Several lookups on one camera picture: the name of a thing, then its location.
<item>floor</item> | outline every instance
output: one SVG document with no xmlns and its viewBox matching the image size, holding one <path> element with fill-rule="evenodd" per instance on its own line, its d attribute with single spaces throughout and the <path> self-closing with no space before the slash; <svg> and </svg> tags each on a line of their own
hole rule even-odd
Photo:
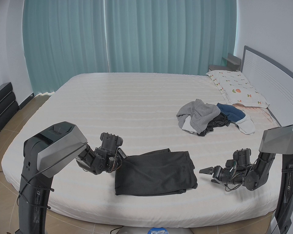
<svg viewBox="0 0 293 234">
<path fill-rule="evenodd" d="M 29 120 L 29 118 L 48 100 L 50 96 L 33 98 L 22 110 L 18 111 L 0 132 L 0 161 L 10 143 Z M 17 191 L 0 173 L 0 234 L 11 233 L 18 229 Z M 265 216 L 238 221 L 224 225 L 191 228 L 195 234 L 264 234 L 270 223 L 272 212 Z M 84 222 L 69 218 L 50 210 L 47 211 L 46 230 L 49 234 L 109 234 L 120 226 Z"/>
</svg>

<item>pillow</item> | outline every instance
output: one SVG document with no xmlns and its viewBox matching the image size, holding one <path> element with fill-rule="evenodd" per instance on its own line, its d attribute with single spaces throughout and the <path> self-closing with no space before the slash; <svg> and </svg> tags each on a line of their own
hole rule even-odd
<svg viewBox="0 0 293 234">
<path fill-rule="evenodd" d="M 267 108 L 267 100 L 240 71 L 214 70 L 207 73 L 221 91 L 227 104 Z"/>
</svg>

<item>folded black garment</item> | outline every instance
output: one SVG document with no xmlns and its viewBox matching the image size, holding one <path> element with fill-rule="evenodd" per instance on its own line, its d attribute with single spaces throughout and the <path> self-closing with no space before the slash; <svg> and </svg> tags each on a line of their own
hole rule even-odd
<svg viewBox="0 0 293 234">
<path fill-rule="evenodd" d="M 162 196 L 196 188 L 194 165 L 188 151 L 170 149 L 128 156 L 115 173 L 116 195 Z"/>
<path fill-rule="evenodd" d="M 207 134 L 207 132 L 213 132 L 214 128 L 216 127 L 229 126 L 230 122 L 231 121 L 228 120 L 227 115 L 221 112 L 218 116 L 213 118 L 213 120 L 211 120 L 208 123 L 207 128 L 201 133 L 198 133 L 198 135 L 204 137 Z"/>
</svg>

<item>bed sheet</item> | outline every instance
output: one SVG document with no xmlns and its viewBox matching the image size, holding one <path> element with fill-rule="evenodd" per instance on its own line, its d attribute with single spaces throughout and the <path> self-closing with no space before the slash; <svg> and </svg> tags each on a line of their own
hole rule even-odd
<svg viewBox="0 0 293 234">
<path fill-rule="evenodd" d="M 8 147 L 2 168 L 6 179 L 19 189 L 23 166 L 23 142 L 48 126 L 68 121 L 76 124 L 89 145 L 100 146 L 100 134 L 123 138 L 128 155 L 170 148 L 189 151 L 198 179 L 197 189 L 184 194 L 158 197 L 115 195 L 115 174 L 100 175 L 81 170 L 72 161 L 54 176 L 49 206 L 80 220 L 138 227 L 199 227 L 265 215 L 277 205 L 282 157 L 276 156 L 267 183 L 255 191 L 245 187 L 225 192 L 212 183 L 202 168 L 225 165 L 233 152 L 251 148 L 257 158 L 263 131 L 276 127 L 261 108 L 246 108 L 254 121 L 254 135 L 244 135 L 230 126 L 215 128 L 205 137 L 178 127 L 176 113 L 184 104 L 202 99 L 225 104 L 207 76 L 157 73 L 91 73 L 71 78 L 29 119 Z"/>
</svg>

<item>white headboard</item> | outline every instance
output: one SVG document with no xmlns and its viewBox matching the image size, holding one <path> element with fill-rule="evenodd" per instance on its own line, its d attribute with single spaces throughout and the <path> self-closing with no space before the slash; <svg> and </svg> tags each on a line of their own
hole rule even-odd
<svg viewBox="0 0 293 234">
<path fill-rule="evenodd" d="M 268 56 L 244 47 L 241 72 L 269 102 L 281 126 L 293 124 L 293 72 Z"/>
</svg>

